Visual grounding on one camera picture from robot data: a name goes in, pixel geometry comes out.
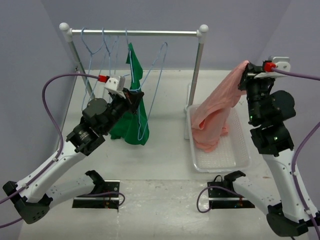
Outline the pink t shirt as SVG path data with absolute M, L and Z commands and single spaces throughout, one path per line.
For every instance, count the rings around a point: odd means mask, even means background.
M 246 94 L 238 85 L 250 62 L 244 60 L 237 65 L 196 109 L 191 117 L 191 132 L 195 146 L 210 153 L 229 134 L 227 119 L 230 111 Z

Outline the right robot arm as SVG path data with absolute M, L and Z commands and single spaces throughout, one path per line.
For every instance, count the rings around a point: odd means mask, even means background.
M 311 201 L 296 166 L 298 152 L 284 122 L 296 116 L 295 100 L 284 91 L 271 92 L 276 78 L 290 71 L 286 62 L 249 63 L 238 89 L 246 91 L 251 139 L 267 163 L 280 198 L 264 192 L 241 171 L 224 176 L 227 196 L 243 197 L 261 210 L 279 237 L 301 236 L 320 225 L 320 211 Z

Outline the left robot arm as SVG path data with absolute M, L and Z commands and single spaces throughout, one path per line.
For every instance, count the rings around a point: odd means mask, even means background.
M 42 219 L 53 207 L 75 197 L 104 197 L 104 179 L 89 170 L 77 179 L 58 185 L 57 180 L 105 142 L 105 136 L 126 113 L 135 114 L 143 99 L 142 91 L 123 89 L 112 101 L 91 100 L 82 111 L 78 125 L 61 147 L 25 178 L 8 181 L 3 190 L 26 224 Z

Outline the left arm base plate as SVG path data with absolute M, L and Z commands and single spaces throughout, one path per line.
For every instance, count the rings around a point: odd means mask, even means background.
M 120 180 L 105 180 L 98 193 L 116 192 L 104 196 L 75 197 L 72 202 L 73 209 L 114 209 L 118 210 L 122 197 L 118 194 Z

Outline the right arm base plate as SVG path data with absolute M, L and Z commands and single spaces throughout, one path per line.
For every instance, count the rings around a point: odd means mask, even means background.
M 207 186 L 210 187 L 207 190 L 207 193 L 208 203 L 211 210 L 255 208 L 255 205 L 246 198 L 239 198 L 235 194 L 229 193 L 225 190 L 212 188 L 212 186 L 216 186 L 228 189 L 228 187 L 224 185 L 223 177 L 221 175 L 217 175 L 212 181 L 207 182 Z

